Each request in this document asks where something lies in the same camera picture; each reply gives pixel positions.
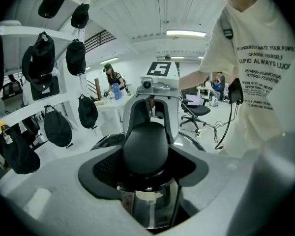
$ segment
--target white wall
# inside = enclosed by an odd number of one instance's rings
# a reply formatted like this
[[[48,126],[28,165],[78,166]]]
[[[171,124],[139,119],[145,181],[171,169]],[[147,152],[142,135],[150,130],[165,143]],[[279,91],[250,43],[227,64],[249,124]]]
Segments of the white wall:
[[[141,85],[140,76],[147,72],[151,63],[156,61],[156,55],[132,55],[127,58],[120,58],[117,61],[111,62],[114,70],[122,75],[127,81],[129,89],[132,94],[135,94],[137,87]],[[181,62],[180,63],[180,76],[183,77],[189,73],[197,71],[200,63]],[[106,74],[103,72],[104,65],[95,63],[90,66],[91,69],[87,70],[87,80],[94,83],[94,79],[99,79],[100,89],[103,94],[104,89],[108,89]]]
[[[189,73],[195,72],[199,69],[200,63],[180,62],[180,77],[186,76]]]

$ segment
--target woman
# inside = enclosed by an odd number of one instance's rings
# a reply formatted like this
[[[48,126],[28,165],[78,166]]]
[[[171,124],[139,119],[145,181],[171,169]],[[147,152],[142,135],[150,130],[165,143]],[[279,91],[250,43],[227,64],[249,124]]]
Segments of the woman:
[[[108,91],[112,90],[113,83],[118,83],[122,96],[123,97],[127,96],[128,94],[125,89],[125,84],[123,82],[123,79],[122,79],[122,76],[120,75],[120,73],[115,72],[112,65],[109,63],[104,66],[104,70],[106,72],[107,81],[109,83]]]
[[[205,87],[208,88],[208,89],[210,89],[210,93],[213,94],[215,97],[217,97],[217,99],[220,98],[221,93],[215,91],[215,90],[212,88],[212,85],[211,85],[211,78],[210,78],[210,76],[207,77],[207,79],[206,79]]]

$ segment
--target person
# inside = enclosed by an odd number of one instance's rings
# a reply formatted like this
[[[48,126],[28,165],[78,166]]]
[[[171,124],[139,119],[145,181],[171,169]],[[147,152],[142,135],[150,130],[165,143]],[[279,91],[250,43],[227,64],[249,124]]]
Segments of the person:
[[[165,55],[164,61],[172,61],[172,57],[170,55]]]
[[[220,97],[219,100],[223,101],[224,99],[224,89],[225,89],[225,76],[223,75],[222,72],[218,72],[218,83],[220,86]]]
[[[124,88],[124,82],[120,73],[115,72],[112,65],[109,63],[104,65],[104,70],[106,72],[107,81],[109,84],[108,92],[112,90],[113,83],[118,83],[122,96],[123,97],[127,96],[128,94],[126,89]]]
[[[280,81],[286,73],[295,73],[295,36],[272,0],[227,1],[199,70],[180,78],[179,89],[201,84],[211,72],[232,76],[234,67],[238,70],[244,102],[221,152],[242,157],[284,133],[268,95],[284,86]],[[224,34],[224,16],[232,28],[232,39]]]
[[[212,88],[212,85],[211,85],[211,78],[210,78],[210,76],[207,77],[207,79],[206,79],[205,87],[208,88],[208,89],[210,89],[210,94],[213,94],[215,97],[217,97],[217,99],[220,98],[221,93],[215,91],[215,90]]]

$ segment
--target camera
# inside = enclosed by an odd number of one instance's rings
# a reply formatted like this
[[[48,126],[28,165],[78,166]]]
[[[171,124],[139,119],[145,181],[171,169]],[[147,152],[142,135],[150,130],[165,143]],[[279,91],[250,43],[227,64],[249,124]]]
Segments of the camera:
[[[146,77],[141,80],[141,88],[144,93],[152,93],[153,92],[153,79]]]
[[[145,81],[145,82],[143,83],[143,87],[144,87],[145,89],[149,89],[149,88],[151,87],[151,83],[150,83],[149,81]]]

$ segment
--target person's arm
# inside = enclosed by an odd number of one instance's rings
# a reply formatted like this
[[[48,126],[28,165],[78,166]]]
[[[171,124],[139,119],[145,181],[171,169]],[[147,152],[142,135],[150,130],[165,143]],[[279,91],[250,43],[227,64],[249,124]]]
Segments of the person's arm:
[[[119,81],[120,81],[119,88],[122,88],[124,86],[122,77],[119,78]]]
[[[215,23],[206,54],[198,71],[180,78],[179,90],[188,89],[203,83],[211,72],[222,71],[232,74],[236,64],[232,42],[223,33],[219,22]]]
[[[209,76],[209,73],[203,73],[200,71],[195,71],[180,78],[179,80],[179,90],[189,89],[203,83]]]

